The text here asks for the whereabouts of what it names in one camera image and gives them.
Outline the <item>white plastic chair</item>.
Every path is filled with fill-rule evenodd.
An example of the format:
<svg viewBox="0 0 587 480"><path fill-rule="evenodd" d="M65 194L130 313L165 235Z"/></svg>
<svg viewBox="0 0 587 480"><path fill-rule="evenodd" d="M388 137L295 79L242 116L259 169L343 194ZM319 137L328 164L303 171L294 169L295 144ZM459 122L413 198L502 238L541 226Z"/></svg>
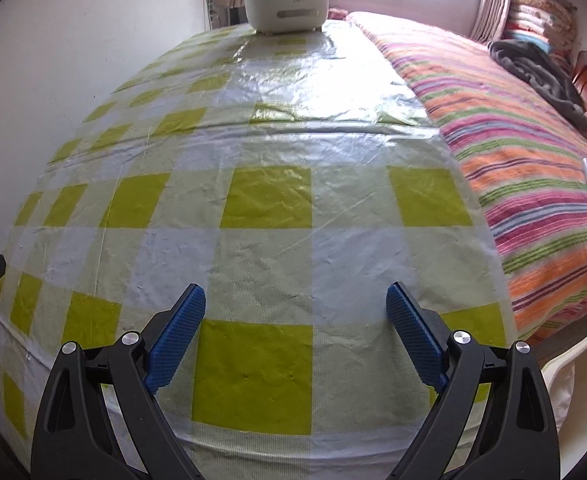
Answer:
<svg viewBox="0 0 587 480"><path fill-rule="evenodd" d="M587 479L587 336L543 367L560 448L560 477Z"/></svg>

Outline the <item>striped bed blanket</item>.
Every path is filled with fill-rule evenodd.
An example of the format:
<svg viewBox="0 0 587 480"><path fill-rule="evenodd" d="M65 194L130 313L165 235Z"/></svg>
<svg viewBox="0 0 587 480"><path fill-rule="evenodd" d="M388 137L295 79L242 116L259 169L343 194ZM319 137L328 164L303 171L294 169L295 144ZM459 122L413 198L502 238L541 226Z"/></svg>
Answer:
<svg viewBox="0 0 587 480"><path fill-rule="evenodd" d="M516 328L537 344L587 316L587 131L455 32L371 12L359 26L408 83L478 197Z"/></svg>

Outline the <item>green checkered tablecloth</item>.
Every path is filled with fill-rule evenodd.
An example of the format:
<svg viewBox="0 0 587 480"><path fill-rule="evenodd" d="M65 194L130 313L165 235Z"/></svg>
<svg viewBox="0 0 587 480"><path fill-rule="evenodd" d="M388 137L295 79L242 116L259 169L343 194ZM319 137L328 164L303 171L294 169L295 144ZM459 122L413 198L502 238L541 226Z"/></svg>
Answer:
<svg viewBox="0 0 587 480"><path fill-rule="evenodd" d="M84 119L20 201L0 281L0 433L30 457L62 344L112 344L189 284L205 317L158 401L209 479L382 479L431 404L386 315L515 323L479 200L353 25L191 38Z"/></svg>

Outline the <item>grey crumpled blanket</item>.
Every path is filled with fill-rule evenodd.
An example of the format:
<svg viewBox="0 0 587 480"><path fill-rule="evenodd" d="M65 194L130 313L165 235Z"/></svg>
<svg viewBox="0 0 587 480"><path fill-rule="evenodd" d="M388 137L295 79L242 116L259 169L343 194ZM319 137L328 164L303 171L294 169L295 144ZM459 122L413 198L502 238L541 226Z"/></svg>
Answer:
<svg viewBox="0 0 587 480"><path fill-rule="evenodd" d="M586 106L570 77L536 44L497 40L489 44L491 59L528 84L578 132L587 132Z"/></svg>

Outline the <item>white plastic basket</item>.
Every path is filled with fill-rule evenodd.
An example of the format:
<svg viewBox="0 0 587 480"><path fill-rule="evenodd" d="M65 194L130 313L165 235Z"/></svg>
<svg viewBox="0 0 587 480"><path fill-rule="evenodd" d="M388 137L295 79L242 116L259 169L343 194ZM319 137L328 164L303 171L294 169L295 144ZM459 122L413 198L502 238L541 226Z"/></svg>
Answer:
<svg viewBox="0 0 587 480"><path fill-rule="evenodd" d="M246 18L260 34L319 30L328 18L329 0L244 0Z"/></svg>

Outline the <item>pink curtain right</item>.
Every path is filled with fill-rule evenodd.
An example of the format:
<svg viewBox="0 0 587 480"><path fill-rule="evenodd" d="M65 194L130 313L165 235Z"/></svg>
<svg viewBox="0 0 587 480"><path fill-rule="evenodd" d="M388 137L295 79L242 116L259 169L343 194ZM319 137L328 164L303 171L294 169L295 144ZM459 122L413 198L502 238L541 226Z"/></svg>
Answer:
<svg viewBox="0 0 587 480"><path fill-rule="evenodd" d="M502 38L511 0L480 0L475 24L469 38L479 44L489 44Z"/></svg>

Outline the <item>stack of folded quilts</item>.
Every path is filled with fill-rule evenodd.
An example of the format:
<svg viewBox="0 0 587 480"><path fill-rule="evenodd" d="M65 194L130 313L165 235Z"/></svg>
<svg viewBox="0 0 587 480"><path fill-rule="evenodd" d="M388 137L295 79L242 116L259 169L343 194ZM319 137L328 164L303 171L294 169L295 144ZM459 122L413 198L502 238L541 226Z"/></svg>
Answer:
<svg viewBox="0 0 587 480"><path fill-rule="evenodd" d="M547 53L569 54L577 38L574 12L567 0L511 0L503 37L533 42Z"/></svg>

